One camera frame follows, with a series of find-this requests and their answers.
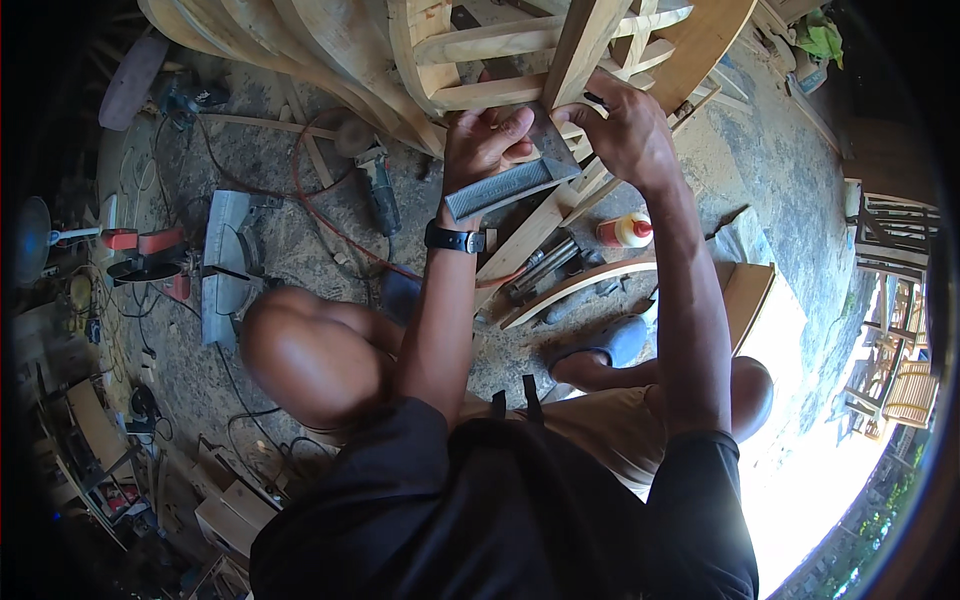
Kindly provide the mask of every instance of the right hand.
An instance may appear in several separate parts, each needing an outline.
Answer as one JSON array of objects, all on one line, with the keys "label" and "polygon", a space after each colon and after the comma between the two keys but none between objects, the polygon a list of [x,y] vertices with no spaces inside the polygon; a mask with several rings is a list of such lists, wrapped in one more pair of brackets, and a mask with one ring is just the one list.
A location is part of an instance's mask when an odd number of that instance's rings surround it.
[{"label": "right hand", "polygon": [[684,180],[666,115],[652,96],[600,68],[590,75],[587,90],[603,98],[606,119],[580,103],[555,108],[553,119],[583,128],[604,166],[645,197]]}]

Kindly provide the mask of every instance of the left hand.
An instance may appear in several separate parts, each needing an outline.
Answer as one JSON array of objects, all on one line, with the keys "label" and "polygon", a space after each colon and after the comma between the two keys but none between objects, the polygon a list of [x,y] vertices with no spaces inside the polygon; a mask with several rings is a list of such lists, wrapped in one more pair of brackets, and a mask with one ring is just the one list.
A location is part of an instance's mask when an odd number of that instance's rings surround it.
[{"label": "left hand", "polygon": [[[534,123],[532,110],[519,108],[492,129],[496,116],[496,108],[475,108],[465,110],[450,124],[444,153],[444,196],[506,171],[516,160],[533,152],[533,142],[527,137]],[[480,217],[454,223],[441,199],[437,225],[444,229],[476,231],[480,228]]]}]

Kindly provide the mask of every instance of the khaki shorts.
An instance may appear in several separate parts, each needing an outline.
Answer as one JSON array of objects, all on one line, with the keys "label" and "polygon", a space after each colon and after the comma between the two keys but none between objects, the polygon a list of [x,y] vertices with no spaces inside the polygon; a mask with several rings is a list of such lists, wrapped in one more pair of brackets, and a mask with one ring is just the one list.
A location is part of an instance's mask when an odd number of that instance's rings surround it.
[{"label": "khaki shorts", "polygon": [[[543,425],[591,454],[630,491],[645,492],[666,449],[666,428],[644,402],[647,389],[604,390],[543,404]],[[460,422],[489,417],[491,406],[468,393],[460,409]],[[508,410],[506,419],[526,420],[526,413]],[[310,438],[338,446],[346,442],[353,429],[303,428]]]}]

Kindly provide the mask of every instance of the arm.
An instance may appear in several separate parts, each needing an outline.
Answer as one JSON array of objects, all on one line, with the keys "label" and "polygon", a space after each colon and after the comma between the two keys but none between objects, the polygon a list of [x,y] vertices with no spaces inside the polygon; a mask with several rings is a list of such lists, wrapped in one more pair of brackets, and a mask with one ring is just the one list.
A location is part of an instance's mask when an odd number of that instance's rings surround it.
[{"label": "arm", "polygon": [[[444,196],[530,154],[533,145],[526,133],[533,124],[533,111],[522,108],[492,130],[495,119],[496,110],[490,108],[468,110],[453,122],[446,137]],[[456,224],[441,200],[437,225],[476,231],[480,219]],[[475,279],[475,254],[440,249],[427,253],[420,302],[396,365],[395,395],[419,398],[433,406],[450,428],[467,389]]]},{"label": "arm", "polygon": [[684,181],[673,137],[657,101],[595,72],[587,88],[606,102],[604,119],[586,105],[554,111],[584,128],[611,173],[644,197],[657,233],[660,278],[660,384],[667,431],[731,430],[730,333],[723,296]]}]

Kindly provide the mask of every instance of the hand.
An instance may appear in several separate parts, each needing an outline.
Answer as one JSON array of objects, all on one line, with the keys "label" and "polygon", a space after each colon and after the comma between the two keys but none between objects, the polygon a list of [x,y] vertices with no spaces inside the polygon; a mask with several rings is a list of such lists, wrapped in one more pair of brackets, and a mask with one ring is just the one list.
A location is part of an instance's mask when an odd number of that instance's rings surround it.
[{"label": "hand", "polygon": [[684,180],[666,115],[652,96],[602,69],[590,75],[587,90],[603,98],[606,119],[585,104],[555,108],[553,119],[582,127],[604,166],[644,197]]},{"label": "hand", "polygon": [[[533,152],[533,142],[527,137],[534,122],[532,110],[520,108],[492,129],[496,117],[496,108],[465,110],[450,125],[444,153],[444,196],[506,171],[516,160]],[[444,229],[476,231],[480,228],[480,217],[454,223],[441,199],[437,225]]]}]

